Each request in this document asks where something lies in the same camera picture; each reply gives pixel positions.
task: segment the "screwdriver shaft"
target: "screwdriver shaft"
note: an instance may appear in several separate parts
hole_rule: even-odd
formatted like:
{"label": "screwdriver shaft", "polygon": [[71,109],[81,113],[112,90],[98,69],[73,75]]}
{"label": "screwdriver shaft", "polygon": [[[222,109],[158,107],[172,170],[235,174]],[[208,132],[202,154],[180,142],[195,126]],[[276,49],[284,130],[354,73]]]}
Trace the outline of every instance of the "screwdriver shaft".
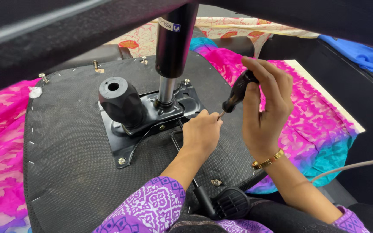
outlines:
{"label": "screwdriver shaft", "polygon": [[217,121],[219,121],[219,120],[221,119],[221,117],[224,116],[224,114],[225,114],[225,111],[223,111],[223,112],[220,114],[220,116],[218,117]]}

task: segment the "white plastic scrap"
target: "white plastic scrap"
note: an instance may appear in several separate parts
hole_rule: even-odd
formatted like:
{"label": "white plastic scrap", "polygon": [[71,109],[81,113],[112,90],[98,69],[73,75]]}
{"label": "white plastic scrap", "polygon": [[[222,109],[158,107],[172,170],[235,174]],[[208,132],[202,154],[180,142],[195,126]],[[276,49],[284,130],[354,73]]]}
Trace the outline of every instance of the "white plastic scrap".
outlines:
{"label": "white plastic scrap", "polygon": [[38,98],[40,97],[40,95],[43,93],[43,89],[41,89],[41,87],[28,87],[28,89],[30,89],[30,98]]}

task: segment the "label sticker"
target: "label sticker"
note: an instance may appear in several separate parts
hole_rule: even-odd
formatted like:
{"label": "label sticker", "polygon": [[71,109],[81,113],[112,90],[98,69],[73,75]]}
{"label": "label sticker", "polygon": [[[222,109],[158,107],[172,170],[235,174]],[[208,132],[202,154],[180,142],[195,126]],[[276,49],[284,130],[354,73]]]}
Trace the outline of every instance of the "label sticker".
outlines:
{"label": "label sticker", "polygon": [[164,27],[164,28],[166,28],[170,31],[179,32],[181,30],[181,25],[180,24],[171,23],[168,20],[165,20],[161,17],[158,18],[158,22],[162,27]]}

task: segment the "black pants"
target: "black pants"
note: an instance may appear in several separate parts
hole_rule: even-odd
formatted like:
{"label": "black pants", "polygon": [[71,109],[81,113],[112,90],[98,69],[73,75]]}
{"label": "black pants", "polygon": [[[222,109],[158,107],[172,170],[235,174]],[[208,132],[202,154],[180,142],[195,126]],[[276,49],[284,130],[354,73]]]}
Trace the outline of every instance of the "black pants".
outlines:
{"label": "black pants", "polygon": [[[250,198],[250,213],[245,219],[266,226],[274,233],[341,233],[344,232],[287,205],[260,198]],[[214,221],[192,214],[179,218],[170,233],[228,233]]]}

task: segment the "purple printed fabric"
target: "purple printed fabric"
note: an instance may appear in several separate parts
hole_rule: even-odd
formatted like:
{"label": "purple printed fabric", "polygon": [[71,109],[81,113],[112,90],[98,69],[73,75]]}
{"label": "purple printed fabric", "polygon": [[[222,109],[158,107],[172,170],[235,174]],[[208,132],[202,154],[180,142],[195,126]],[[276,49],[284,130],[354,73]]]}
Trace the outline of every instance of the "purple printed fabric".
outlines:
{"label": "purple printed fabric", "polygon": [[179,218],[185,190],[176,180],[156,177],[130,195],[93,233],[161,233]]}
{"label": "purple printed fabric", "polygon": [[354,212],[343,206],[338,206],[337,208],[343,213],[343,215],[338,220],[334,221],[332,225],[350,233],[369,233],[369,230],[365,228],[364,224],[359,220]]}
{"label": "purple printed fabric", "polygon": [[[130,195],[93,233],[162,233],[179,218],[185,190],[176,180],[156,177]],[[350,233],[368,233],[364,224],[349,209],[333,225]],[[256,221],[237,219],[215,221],[229,233],[273,233]]]}
{"label": "purple printed fabric", "polygon": [[252,220],[221,220],[216,221],[224,230],[229,233],[273,233],[266,226]]}

